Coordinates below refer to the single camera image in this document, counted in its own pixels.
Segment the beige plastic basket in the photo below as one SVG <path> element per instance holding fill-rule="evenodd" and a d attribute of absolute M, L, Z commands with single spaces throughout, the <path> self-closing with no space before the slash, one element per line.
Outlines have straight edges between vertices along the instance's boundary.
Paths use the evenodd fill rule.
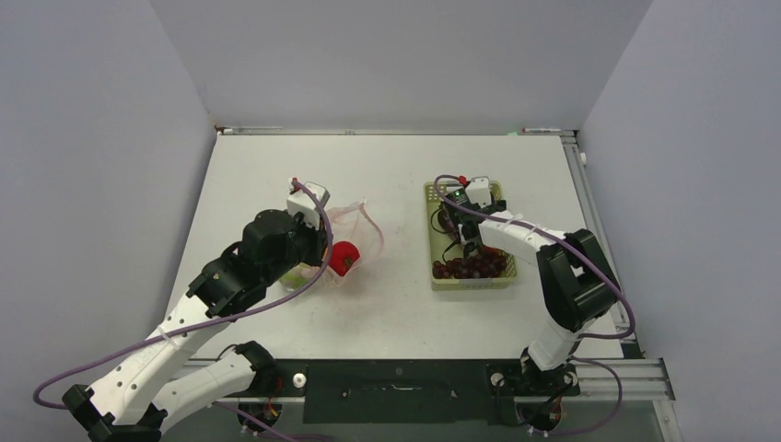
<path fill-rule="evenodd" d="M 430 285 L 434 291 L 504 289 L 517 281 L 518 270 L 516 258 L 504 251 L 480 252 L 469 255 L 470 262 L 475 262 L 479 270 L 489 270 L 488 277 L 459 279 L 455 267 L 448 263 L 456 260 L 461 264 L 464 256 L 464 246 L 447 233 L 439 223 L 442 214 L 442 200 L 435 192 L 432 181 L 424 185 L 425 211 L 428 218 L 427 235 L 429 260 L 432 268 Z"/>

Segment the green cabbage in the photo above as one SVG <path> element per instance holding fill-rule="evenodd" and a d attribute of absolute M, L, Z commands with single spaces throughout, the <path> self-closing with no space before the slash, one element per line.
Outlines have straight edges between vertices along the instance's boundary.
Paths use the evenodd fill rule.
<path fill-rule="evenodd" d="M 284 274 L 278 283 L 288 291 L 295 291 L 307 284 L 315 273 L 316 271 L 311 268 L 297 266 Z"/>

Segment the clear zip top bag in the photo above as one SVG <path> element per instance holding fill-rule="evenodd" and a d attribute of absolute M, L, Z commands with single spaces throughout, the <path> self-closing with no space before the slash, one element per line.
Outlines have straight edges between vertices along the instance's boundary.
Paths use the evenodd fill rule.
<path fill-rule="evenodd" d="M 358 247 L 361 254 L 346 276 L 336 275 L 328 266 L 316 283 L 324 287 L 337 287 L 349 279 L 355 280 L 361 267 L 378 258 L 383 251 L 385 238 L 379 225 L 369 215 L 365 200 L 348 206 L 333 207 L 327 210 L 327 215 L 331 221 L 334 243 L 350 241 Z"/>

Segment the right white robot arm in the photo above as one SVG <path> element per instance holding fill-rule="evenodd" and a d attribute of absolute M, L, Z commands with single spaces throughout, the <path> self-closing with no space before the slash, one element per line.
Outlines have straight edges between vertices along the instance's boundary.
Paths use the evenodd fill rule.
<path fill-rule="evenodd" d="M 547 316 L 523 351 L 529 362 L 519 372 L 527 391 L 543 394 L 590 326 L 618 302 L 619 287 L 599 240 L 585 228 L 565 232 L 533 225 L 508 212 L 503 201 L 475 204 L 464 188 L 437 195 L 461 242 L 501 250 L 538 269 Z"/>

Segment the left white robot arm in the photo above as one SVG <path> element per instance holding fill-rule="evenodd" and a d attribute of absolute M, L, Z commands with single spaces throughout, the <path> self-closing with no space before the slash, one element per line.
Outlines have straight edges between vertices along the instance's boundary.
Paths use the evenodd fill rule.
<path fill-rule="evenodd" d="M 327 246 L 323 221 L 264 210 L 241 240 L 207 263 L 149 338 L 110 373 L 66 391 L 66 409 L 92 441 L 158 441 L 182 418 L 235 392 L 262 396 L 278 385 L 268 350 L 255 341 L 190 375 L 172 376 L 210 339 L 265 298 L 266 290 L 301 263 L 321 263 Z"/>

